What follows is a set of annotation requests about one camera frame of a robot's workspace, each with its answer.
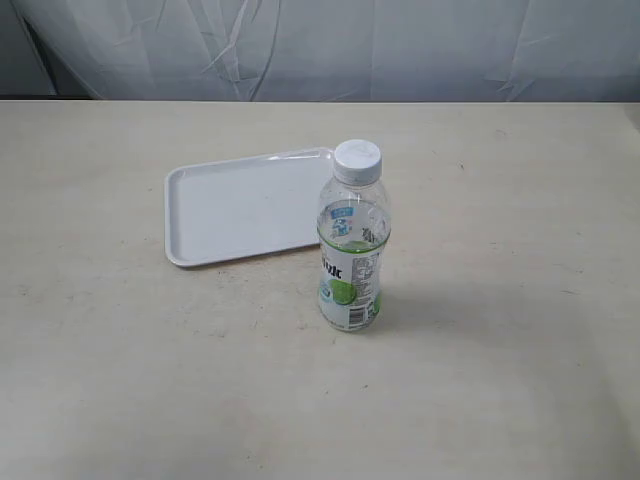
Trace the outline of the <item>white plastic tray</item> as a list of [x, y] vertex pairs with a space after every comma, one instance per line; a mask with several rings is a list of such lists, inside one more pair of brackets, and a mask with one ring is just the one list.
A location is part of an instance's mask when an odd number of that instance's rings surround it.
[[178, 167], [164, 183], [165, 254], [199, 267], [317, 244], [332, 152], [315, 147]]

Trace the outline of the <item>white backdrop curtain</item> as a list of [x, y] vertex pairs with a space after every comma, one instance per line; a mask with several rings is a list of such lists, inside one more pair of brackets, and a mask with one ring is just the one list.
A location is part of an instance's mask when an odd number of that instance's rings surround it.
[[6, 97], [635, 101], [635, 1], [5, 1]]

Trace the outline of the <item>clear plastic bottle white cap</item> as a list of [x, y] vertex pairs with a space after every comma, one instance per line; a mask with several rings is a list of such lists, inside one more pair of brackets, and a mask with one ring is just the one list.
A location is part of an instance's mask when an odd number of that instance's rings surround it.
[[319, 195], [317, 233], [322, 273], [318, 304], [337, 330], [374, 322], [381, 308], [380, 270], [391, 235], [391, 209], [382, 184], [382, 153], [352, 139], [332, 154], [332, 176]]

